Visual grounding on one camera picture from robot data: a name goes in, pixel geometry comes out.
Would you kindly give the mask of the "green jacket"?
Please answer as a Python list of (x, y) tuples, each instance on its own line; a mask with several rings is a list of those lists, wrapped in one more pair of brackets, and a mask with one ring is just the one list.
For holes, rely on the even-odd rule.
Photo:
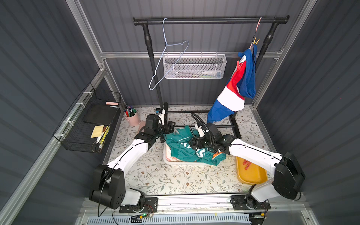
[(189, 140), (194, 137), (193, 135), (199, 136), (198, 131), (189, 126), (182, 128), (180, 135), (167, 134), (166, 144), (171, 149), (171, 156), (183, 162), (199, 162), (212, 166), (217, 166), (226, 159), (225, 153), (213, 152), (211, 148), (193, 150), (189, 145)]

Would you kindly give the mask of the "pink printed jacket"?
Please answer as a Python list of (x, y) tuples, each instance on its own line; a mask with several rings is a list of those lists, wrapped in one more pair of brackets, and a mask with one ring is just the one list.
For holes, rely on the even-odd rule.
[(171, 149), (166, 143), (164, 144), (163, 158), (164, 158), (165, 163), (169, 163), (169, 164), (181, 164), (181, 163), (183, 163), (183, 161), (177, 159), (176, 157), (171, 156)]

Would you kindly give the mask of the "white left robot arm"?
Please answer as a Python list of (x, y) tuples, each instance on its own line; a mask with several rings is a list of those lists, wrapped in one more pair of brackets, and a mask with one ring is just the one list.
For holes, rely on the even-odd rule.
[(140, 128), (131, 145), (115, 160), (95, 168), (89, 200), (113, 210), (123, 206), (136, 211), (143, 209), (145, 194), (126, 188), (125, 175), (158, 138), (173, 133), (174, 128), (175, 122), (156, 114), (148, 115), (145, 126)]

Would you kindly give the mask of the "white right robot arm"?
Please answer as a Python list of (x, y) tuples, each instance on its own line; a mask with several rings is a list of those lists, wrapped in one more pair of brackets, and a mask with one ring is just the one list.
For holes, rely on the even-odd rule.
[(301, 186), (306, 175), (292, 153), (280, 154), (262, 150), (233, 135), (222, 135), (214, 124), (205, 123), (195, 113), (192, 113), (191, 117), (195, 119), (198, 130), (198, 134), (190, 141), (193, 149), (208, 148), (213, 153), (240, 157), (263, 168), (272, 176), (271, 180), (253, 185), (245, 195), (245, 203), (250, 209), (256, 209), (267, 200), (279, 196), (300, 200)]

